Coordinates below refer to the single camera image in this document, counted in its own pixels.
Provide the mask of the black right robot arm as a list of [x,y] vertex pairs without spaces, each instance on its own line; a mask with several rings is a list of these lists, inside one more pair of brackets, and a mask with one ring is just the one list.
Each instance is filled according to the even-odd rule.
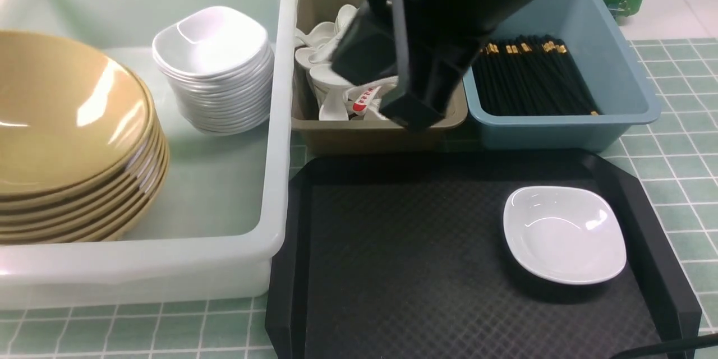
[[397,77],[380,113],[410,131],[445,117],[464,74],[501,22],[533,0],[364,0],[333,50],[352,85]]

